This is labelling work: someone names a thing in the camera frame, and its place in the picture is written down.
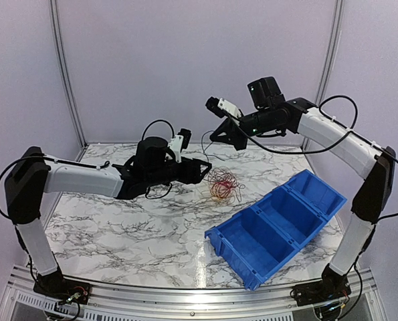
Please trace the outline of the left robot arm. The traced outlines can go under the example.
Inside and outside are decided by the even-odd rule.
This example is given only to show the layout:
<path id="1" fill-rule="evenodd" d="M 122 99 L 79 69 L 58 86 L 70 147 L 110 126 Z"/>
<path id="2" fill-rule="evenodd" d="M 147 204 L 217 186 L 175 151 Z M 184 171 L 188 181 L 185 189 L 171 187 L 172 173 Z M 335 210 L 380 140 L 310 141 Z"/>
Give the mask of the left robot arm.
<path id="1" fill-rule="evenodd" d="M 58 262 L 40 221 L 41 202 L 46 193 L 85 193 L 120 200 L 148 195 L 151 187 L 179 182 L 200 183 L 211 170 L 209 162 L 182 156 L 189 141 L 181 135 L 170 141 L 150 136 L 142 139 L 136 153 L 123 165 L 109 161 L 89 165 L 56 159 L 37 146 L 12 162 L 2 172 L 7 211 L 18 240 L 31 258 L 38 276 L 36 284 L 56 298 L 69 292 Z"/>

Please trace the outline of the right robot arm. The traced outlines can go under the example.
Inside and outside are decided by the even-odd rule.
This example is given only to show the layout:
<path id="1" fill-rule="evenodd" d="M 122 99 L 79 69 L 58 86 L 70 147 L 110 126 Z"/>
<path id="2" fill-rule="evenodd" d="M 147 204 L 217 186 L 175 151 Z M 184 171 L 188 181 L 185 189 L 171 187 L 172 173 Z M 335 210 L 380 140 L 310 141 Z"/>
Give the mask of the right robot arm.
<path id="1" fill-rule="evenodd" d="M 329 151 L 352 168 L 363 184 L 353 201 L 347 231 L 330 263 L 316 285 L 316 294 L 331 299 L 342 288 L 355 261 L 370 244 L 380 215 L 391 194 L 396 154 L 390 147 L 382 148 L 331 118 L 305 98 L 285 99 L 273 77 L 260 78 L 248 84 L 256 111 L 243 112 L 224 98 L 210 97 L 206 108 L 222 118 L 223 123 L 211 134 L 213 142 L 246 148 L 259 136 L 274 132 L 300 134 Z"/>

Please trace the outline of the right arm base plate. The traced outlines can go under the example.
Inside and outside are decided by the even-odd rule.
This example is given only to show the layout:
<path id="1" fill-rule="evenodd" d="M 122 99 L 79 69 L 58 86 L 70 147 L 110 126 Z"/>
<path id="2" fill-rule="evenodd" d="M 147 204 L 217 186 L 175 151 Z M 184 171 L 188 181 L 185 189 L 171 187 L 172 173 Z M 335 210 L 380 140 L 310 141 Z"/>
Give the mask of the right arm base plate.
<path id="1" fill-rule="evenodd" d="M 339 298 L 345 298 L 351 294 L 350 284 L 343 282 L 340 286 L 334 287 L 330 281 L 314 281 L 295 285 L 290 296 L 298 306 L 319 304 Z"/>

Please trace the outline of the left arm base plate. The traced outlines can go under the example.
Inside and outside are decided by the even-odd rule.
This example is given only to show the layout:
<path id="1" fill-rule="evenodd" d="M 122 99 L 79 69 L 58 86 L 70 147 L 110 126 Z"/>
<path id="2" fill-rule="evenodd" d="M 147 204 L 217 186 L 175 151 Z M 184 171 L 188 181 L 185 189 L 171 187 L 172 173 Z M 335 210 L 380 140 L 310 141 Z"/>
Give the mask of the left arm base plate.
<path id="1" fill-rule="evenodd" d="M 36 281 L 33 286 L 33 291 L 44 296 L 58 299 L 64 304 L 75 302 L 79 304 L 87 304 L 91 284 L 80 282 L 76 280 L 63 279 L 62 281 Z"/>

